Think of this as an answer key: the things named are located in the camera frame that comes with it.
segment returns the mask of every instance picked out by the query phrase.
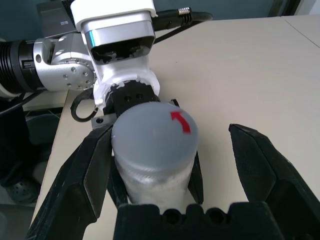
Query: table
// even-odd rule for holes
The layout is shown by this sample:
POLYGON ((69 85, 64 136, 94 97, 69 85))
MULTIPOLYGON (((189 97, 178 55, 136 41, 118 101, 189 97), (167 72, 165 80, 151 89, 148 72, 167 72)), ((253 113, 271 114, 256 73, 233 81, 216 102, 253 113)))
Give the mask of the table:
MULTIPOLYGON (((320 49, 301 30, 282 17, 206 22, 153 46, 149 61, 160 99, 176 98, 197 123, 204 209, 226 212, 232 202, 247 200, 230 123, 267 135, 320 198, 320 49)), ((91 131, 90 122, 71 117, 76 94, 67 95, 35 214, 61 165, 91 131)), ((78 113, 88 116, 93 107, 84 102, 78 113)), ((101 217, 83 239, 112 239, 116 215, 107 192, 101 217)))
POLYGON ((24 111, 41 109, 61 108, 65 105, 67 91, 48 92, 45 91, 30 102, 23 105, 24 111))

